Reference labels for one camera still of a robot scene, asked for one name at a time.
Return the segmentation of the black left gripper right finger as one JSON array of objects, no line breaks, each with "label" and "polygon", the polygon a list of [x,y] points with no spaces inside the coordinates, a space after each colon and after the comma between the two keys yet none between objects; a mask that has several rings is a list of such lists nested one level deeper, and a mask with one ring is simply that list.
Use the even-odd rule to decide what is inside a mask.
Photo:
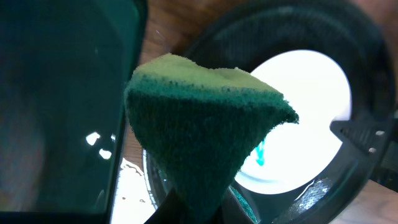
[{"label": "black left gripper right finger", "polygon": [[217,211],[219,224],[257,224],[257,218],[244,199],[232,186],[227,188],[223,201]]}]

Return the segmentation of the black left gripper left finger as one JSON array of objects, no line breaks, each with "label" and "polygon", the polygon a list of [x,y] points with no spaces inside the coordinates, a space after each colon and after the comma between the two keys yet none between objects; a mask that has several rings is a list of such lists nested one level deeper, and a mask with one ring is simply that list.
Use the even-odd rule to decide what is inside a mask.
[{"label": "black left gripper left finger", "polygon": [[184,224],[186,209],[175,189],[172,189],[144,224]]}]

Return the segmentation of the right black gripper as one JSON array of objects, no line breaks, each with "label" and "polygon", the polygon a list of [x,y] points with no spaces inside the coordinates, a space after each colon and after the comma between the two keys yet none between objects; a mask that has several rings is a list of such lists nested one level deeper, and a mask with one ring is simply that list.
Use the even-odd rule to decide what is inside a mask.
[{"label": "right black gripper", "polygon": [[336,158],[329,165],[334,182],[348,179],[379,184],[397,183],[397,118],[382,119],[361,116],[336,120],[330,131],[342,142]]}]

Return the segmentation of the white plate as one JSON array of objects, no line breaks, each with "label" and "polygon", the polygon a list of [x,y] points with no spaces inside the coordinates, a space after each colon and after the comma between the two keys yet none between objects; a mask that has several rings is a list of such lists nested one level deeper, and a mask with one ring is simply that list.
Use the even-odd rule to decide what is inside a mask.
[{"label": "white plate", "polygon": [[236,182],[259,194],[281,194],[314,179],[342,142],[330,131],[351,116],[351,89],[343,69],[329,56],[293,50],[265,61],[252,76],[283,93],[299,122],[274,128],[248,156]]}]

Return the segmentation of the green scrubbing sponge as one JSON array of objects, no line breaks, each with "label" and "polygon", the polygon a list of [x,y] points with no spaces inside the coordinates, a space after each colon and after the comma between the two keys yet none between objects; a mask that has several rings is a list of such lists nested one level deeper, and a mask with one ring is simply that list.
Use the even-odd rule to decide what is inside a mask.
[{"label": "green scrubbing sponge", "polygon": [[165,54],[138,66],[125,90],[136,139],[186,209],[210,223],[238,170],[278,125],[299,116],[282,93],[239,68]]}]

